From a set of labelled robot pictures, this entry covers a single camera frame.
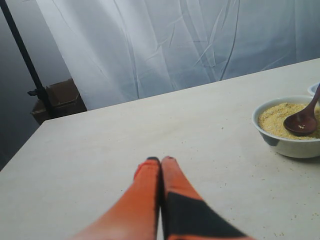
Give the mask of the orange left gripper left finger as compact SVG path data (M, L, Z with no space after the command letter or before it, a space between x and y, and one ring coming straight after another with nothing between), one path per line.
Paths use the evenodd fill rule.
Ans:
M131 186L99 219L72 240L155 240L160 194L160 161L149 157L138 165Z

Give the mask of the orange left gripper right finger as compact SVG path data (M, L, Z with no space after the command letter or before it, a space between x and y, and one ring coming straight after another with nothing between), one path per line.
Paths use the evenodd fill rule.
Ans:
M251 240L219 216L190 184L175 158L161 161L162 227L166 240Z

